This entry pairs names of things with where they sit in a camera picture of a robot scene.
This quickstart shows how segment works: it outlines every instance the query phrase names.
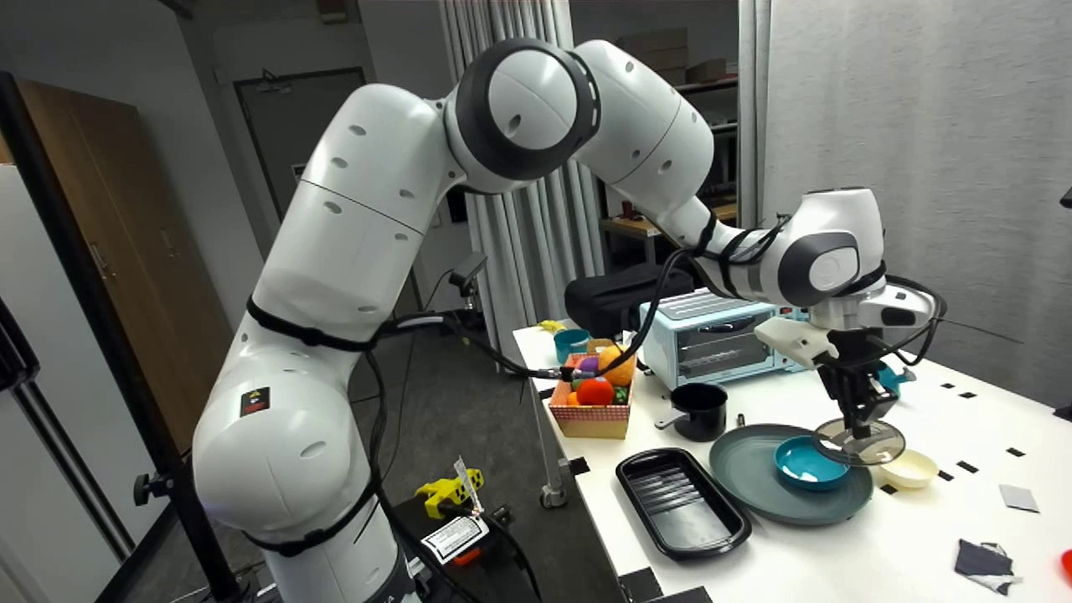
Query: floor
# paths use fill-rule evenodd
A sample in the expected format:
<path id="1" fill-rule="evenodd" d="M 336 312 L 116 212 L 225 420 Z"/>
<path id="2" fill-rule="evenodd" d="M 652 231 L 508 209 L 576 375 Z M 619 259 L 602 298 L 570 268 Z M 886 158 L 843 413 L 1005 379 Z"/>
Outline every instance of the floor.
<path id="1" fill-rule="evenodd" d="M 542 458 L 531 381 L 498 375 L 487 354 L 442 330 L 386 339 L 375 357 L 388 388 L 378 464 L 395 502 L 418 483 L 449 477 L 462 455 L 487 473 L 481 502 L 514 513 L 508 532 L 525 550 L 545 603 L 619 598 L 582 502 L 574 497 L 566 508 L 538 506 Z M 352 403 L 369 440 L 375 415 L 369 363 L 356 367 Z M 219 537 L 235 570 L 259 570 L 259 554 L 242 537 L 229 529 Z M 187 603 L 201 598 L 197 587 L 203 580 L 196 554 L 184 532 L 170 529 L 125 598 Z"/>

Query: black bowl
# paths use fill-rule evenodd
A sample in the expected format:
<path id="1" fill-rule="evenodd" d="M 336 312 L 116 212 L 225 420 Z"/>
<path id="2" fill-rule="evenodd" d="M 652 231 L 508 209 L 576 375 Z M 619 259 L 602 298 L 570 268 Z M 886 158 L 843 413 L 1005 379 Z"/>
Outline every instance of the black bowl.
<path id="1" fill-rule="evenodd" d="M 684 440 L 711 442 L 728 431 L 728 388 L 691 381 L 672 388 L 669 403 L 684 413 L 672 422 Z"/>

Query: bowl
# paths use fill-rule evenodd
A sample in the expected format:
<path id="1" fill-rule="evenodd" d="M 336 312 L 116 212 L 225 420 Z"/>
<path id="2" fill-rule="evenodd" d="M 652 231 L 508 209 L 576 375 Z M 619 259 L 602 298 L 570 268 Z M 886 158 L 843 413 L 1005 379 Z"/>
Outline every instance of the bowl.
<path id="1" fill-rule="evenodd" d="M 877 483 L 888 483 L 905 493 L 929 488 L 930 479 L 937 477 L 937 464 L 918 449 L 905 449 L 893 461 L 886 461 L 873 470 L 877 470 Z"/>
<path id="2" fill-rule="evenodd" d="M 728 431 L 728 388 L 691 381 L 669 391 L 676 413 L 672 429 L 691 442 L 711 442 Z"/>
<path id="3" fill-rule="evenodd" d="M 848 479 L 848 461 L 832 458 L 812 436 L 778 444 L 774 464 L 794 488 L 837 488 Z"/>

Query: teal plate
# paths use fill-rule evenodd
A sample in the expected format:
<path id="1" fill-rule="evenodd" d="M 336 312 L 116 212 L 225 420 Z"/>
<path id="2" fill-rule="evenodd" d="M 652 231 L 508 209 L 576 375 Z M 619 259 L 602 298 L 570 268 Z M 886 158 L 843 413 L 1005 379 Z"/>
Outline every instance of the teal plate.
<path id="1" fill-rule="evenodd" d="M 778 444 L 813 436 L 797 425 L 745 425 L 711 444 L 711 477 L 770 523 L 816 529 L 852 518 L 870 500 L 870 473 L 854 461 L 837 488 L 807 493 L 778 477 Z"/>

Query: cup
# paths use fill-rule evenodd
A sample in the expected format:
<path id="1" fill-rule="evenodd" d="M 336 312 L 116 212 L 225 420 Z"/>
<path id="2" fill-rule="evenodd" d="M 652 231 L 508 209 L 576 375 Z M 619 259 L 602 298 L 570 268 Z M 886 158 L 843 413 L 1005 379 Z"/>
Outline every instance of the cup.
<path id="1" fill-rule="evenodd" d="M 562 327 L 555 330 L 555 357 L 561 365 L 570 357 L 570 354 L 582 354 L 589 348 L 589 330 L 582 327 Z"/>
<path id="2" fill-rule="evenodd" d="M 684 415 L 672 429 L 691 442 L 711 442 L 728 431 L 728 388 L 691 381 L 669 391 L 672 408 Z"/>

